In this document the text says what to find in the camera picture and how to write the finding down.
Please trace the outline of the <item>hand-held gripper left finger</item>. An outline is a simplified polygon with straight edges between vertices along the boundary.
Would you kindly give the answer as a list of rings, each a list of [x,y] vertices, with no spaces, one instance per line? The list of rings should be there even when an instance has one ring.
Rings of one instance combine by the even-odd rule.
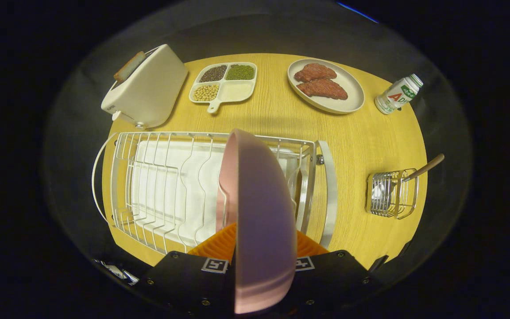
[[[168,252],[136,283],[136,292],[179,318],[233,318],[237,224],[188,253]]]

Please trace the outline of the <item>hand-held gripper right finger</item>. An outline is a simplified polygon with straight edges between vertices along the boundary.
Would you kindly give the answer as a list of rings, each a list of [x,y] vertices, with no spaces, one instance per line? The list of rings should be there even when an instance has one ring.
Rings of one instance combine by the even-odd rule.
[[[300,231],[296,240],[295,276],[278,317],[336,317],[384,287],[346,250],[329,252]]]

